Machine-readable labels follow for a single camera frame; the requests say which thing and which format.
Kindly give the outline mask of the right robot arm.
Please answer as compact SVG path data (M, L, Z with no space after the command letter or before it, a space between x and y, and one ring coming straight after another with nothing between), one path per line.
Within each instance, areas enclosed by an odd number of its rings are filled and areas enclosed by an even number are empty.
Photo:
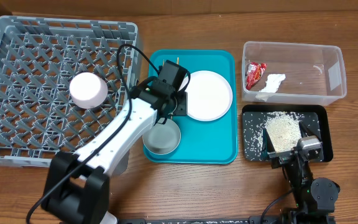
M277 152L266 129L263 130L263 148L261 157L271 162L273 169L281 168L290 184L290 190L271 202L260 216L260 223L334 223L331 214L335 210L340 186L327 178L313 177L309 161L319 157L323 142L301 121L301 138L295 147L285 152ZM268 220L266 213L277 202L292 194L296 207L285 208L274 220Z

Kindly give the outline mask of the red snack wrapper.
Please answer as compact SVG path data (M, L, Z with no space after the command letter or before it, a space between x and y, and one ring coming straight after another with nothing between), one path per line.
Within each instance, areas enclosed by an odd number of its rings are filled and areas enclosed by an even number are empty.
M246 89L250 90L263 76L266 63L249 62L246 78Z

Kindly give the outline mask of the white napkin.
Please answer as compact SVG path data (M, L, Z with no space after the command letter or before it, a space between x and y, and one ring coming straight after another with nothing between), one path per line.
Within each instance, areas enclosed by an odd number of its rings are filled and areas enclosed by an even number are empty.
M267 101L270 97L270 93L276 93L281 85L281 82L286 79L286 75L281 74L270 74L267 77L267 81L265 82L265 87L259 91L256 99Z

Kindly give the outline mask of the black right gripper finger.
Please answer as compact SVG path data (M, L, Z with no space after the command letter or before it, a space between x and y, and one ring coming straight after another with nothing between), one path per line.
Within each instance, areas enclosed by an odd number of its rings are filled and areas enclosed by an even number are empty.
M268 134L268 131L265 128L262 131L262 153L263 154L277 153L273 146L273 142Z
M302 121L298 123L300 128L300 134L302 138L314 136L315 133L313 133L309 128L307 128Z

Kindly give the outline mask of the white rice bowl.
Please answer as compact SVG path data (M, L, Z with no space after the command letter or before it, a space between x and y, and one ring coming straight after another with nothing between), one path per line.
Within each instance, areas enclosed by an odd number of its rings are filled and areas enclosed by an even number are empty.
M108 86L97 75L83 72L70 81L69 92L75 105L83 109L92 109L105 101Z

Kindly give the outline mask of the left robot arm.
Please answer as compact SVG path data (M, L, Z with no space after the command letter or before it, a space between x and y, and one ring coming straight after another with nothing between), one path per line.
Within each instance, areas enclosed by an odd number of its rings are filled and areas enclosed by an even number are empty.
M117 223L109 213L110 178L133 144L160 118L185 115L190 72L169 60L156 76L127 90L121 112L74 154L52 159L42 198L35 204L65 223Z

